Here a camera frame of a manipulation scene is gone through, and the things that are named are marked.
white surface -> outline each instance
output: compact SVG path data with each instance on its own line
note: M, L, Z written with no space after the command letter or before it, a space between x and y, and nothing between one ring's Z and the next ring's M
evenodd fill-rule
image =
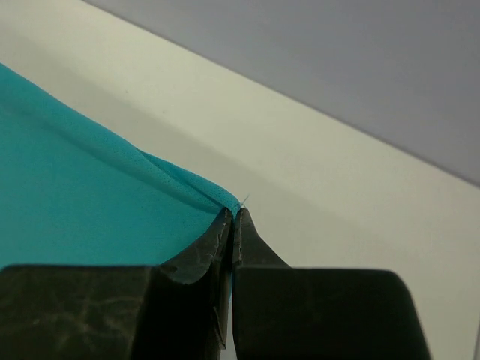
M473 356L480 191L76 0L0 0L0 62L246 202L297 266L389 268L437 360Z
M86 0L480 186L479 0Z

gray wall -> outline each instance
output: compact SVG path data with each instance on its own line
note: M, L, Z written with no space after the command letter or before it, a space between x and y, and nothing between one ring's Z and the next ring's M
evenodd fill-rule
M480 185L478 0L89 1Z

white table surface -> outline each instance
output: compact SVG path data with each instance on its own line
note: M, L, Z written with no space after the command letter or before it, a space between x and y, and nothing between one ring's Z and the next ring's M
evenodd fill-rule
M80 0L0 0L0 62L249 196L289 264L396 271L434 358L473 357L479 189Z

teal fabric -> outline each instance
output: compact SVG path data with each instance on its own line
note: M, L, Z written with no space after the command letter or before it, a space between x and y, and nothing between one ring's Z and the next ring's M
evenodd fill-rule
M162 263L223 207L240 205L0 65L0 269Z

cloth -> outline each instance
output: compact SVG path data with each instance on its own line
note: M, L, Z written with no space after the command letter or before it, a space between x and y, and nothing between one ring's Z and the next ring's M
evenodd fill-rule
M160 264L223 207L240 204L0 64L0 269Z

